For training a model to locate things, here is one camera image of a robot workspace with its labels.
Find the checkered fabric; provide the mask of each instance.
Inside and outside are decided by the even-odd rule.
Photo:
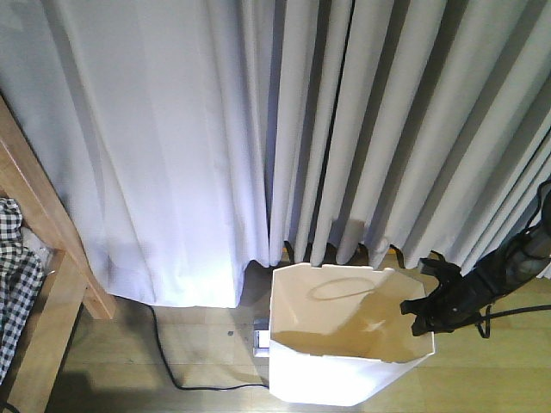
[[[0,198],[0,384],[44,280],[40,258],[23,247],[21,224],[22,214],[17,203]]]

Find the black power cord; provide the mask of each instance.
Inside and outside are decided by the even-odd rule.
[[[12,413],[21,413],[13,404],[8,402],[0,401],[0,407],[2,407],[2,409],[8,409]]]
[[[172,384],[178,389],[183,391],[196,391],[196,390],[208,390],[208,391],[229,391],[229,390],[237,390],[242,389],[244,387],[263,387],[265,389],[268,389],[268,386],[264,383],[250,383],[250,384],[244,384],[244,385],[233,385],[229,387],[218,387],[218,386],[185,386],[180,385],[176,377],[174,377],[174,373],[170,369],[170,365],[168,361],[166,360],[166,356],[164,355],[163,351],[163,345],[161,344],[161,339],[158,333],[158,321],[157,321],[157,314],[155,314],[155,310],[153,310],[153,307],[150,305],[145,304],[147,308],[152,312],[153,315],[153,329],[155,329],[155,340],[157,342],[158,352],[161,355],[161,359],[163,360],[164,367],[166,368],[166,372],[169,374],[170,381]]]

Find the wooden post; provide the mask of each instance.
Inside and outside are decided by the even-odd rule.
[[[43,242],[64,250],[88,284],[84,305],[94,318],[112,318],[115,299],[92,274],[77,229],[0,97],[0,188],[17,200],[23,217]]]

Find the trash bin handle cutout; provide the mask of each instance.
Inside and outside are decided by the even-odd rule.
[[[358,291],[358,292],[354,292],[354,293],[347,293],[347,294],[343,294],[343,295],[328,295],[328,294],[323,294],[323,289],[324,288],[328,288],[328,287],[334,287],[335,284],[340,284],[340,283],[343,283],[343,282],[350,282],[351,280],[354,280],[354,281],[361,281],[365,284],[368,285],[368,288],[365,289],[365,290],[361,290],[361,291]],[[365,278],[362,278],[362,277],[347,277],[347,278],[340,278],[340,279],[337,279],[337,280],[331,280],[331,281],[327,281],[327,282],[324,282],[323,284],[320,284],[316,287],[314,287],[312,290],[310,290],[308,292],[308,295],[307,297],[309,299],[313,299],[315,301],[333,301],[335,299],[347,299],[347,298],[350,298],[350,297],[355,297],[356,295],[368,295],[370,293],[372,293],[375,289],[375,284],[373,281],[371,280],[367,280]]]

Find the black cable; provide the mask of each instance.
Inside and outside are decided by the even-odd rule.
[[[2,409],[8,409],[12,413],[21,413],[13,404],[10,404],[8,402],[0,401],[0,406]]]
[[[482,338],[490,338],[490,320],[493,320],[494,318],[501,318],[501,317],[508,317],[508,316],[514,316],[516,314],[523,314],[525,312],[536,312],[536,311],[549,311],[551,310],[551,304],[545,304],[545,305],[533,305],[531,307],[520,307],[520,308],[514,308],[512,310],[506,310],[506,311],[500,311],[500,312],[494,312],[493,314],[490,313],[491,305],[489,305],[486,308],[486,315],[480,316],[480,318],[474,320],[474,321],[468,321],[466,323],[456,324],[449,326],[451,329],[460,329],[462,327],[467,327],[469,325],[476,325],[477,329],[479,330],[480,335]]]
[[[158,352],[161,355],[161,359],[163,360],[164,367],[166,368],[167,373],[169,374],[170,381],[172,384],[178,389],[178,390],[184,390],[184,391],[196,391],[196,390],[209,390],[209,391],[229,391],[229,390],[237,390],[242,389],[244,387],[263,387],[265,389],[268,389],[268,386],[264,383],[250,383],[245,385],[233,385],[229,387],[216,387],[216,386],[184,386],[180,385],[176,381],[176,377],[174,377],[174,373],[170,369],[170,365],[168,361],[166,360],[166,356],[164,355],[163,351],[163,345],[161,344],[161,339],[158,333],[158,321],[157,321],[157,314],[155,314],[155,310],[153,310],[153,307],[150,305],[145,304],[147,308],[152,312],[153,315],[153,329],[155,329],[155,340],[157,342]]]

